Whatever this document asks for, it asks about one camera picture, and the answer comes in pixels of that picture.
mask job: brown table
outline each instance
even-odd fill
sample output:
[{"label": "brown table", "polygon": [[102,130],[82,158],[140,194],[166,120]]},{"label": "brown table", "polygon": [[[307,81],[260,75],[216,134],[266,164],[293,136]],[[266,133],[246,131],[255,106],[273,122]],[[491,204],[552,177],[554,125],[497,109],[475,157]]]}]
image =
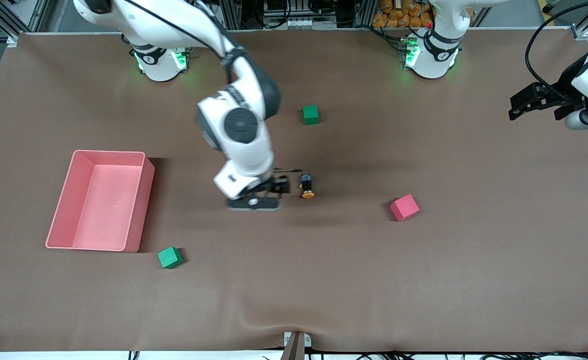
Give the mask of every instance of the brown table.
[{"label": "brown table", "polygon": [[[588,131],[552,111],[509,121],[532,81],[531,30],[474,30],[439,80],[399,69],[366,31],[239,34],[280,84],[276,166],[313,200],[232,212],[195,104],[212,54],[154,83],[118,36],[26,35],[0,64],[0,351],[260,349],[302,330],[325,351],[588,351]],[[555,80],[569,30],[532,51]],[[316,104],[322,123],[301,124]],[[76,149],[156,166],[139,253],[49,250]],[[387,204],[411,193],[415,218]],[[188,262],[161,269],[157,251]]]}]

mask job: pink cube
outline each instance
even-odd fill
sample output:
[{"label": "pink cube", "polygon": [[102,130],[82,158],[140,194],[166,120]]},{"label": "pink cube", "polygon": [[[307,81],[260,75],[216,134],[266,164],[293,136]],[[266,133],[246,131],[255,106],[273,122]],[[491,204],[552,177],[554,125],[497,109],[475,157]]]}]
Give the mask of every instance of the pink cube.
[{"label": "pink cube", "polygon": [[392,212],[398,221],[403,221],[415,215],[419,210],[420,208],[416,205],[412,194],[407,194],[392,203]]},{"label": "pink cube", "polygon": [[142,152],[75,151],[45,246],[135,253],[153,178]]}]

